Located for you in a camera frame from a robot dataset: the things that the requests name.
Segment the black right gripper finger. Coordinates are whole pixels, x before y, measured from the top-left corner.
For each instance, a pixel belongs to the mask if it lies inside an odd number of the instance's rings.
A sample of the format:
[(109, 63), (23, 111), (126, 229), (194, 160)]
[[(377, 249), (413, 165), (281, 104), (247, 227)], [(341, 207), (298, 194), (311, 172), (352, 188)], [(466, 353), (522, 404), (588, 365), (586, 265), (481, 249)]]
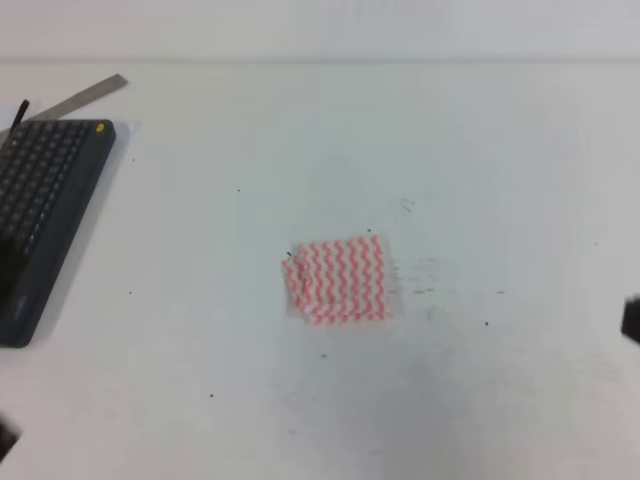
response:
[(621, 333), (637, 345), (640, 344), (640, 298), (638, 296), (625, 300)]

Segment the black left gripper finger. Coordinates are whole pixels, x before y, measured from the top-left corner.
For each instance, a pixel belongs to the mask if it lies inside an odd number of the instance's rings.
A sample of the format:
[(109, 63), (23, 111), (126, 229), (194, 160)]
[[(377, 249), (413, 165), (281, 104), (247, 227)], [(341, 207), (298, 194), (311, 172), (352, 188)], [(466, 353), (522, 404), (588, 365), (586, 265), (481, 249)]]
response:
[(10, 425), (0, 424), (0, 458), (5, 458), (20, 438)]

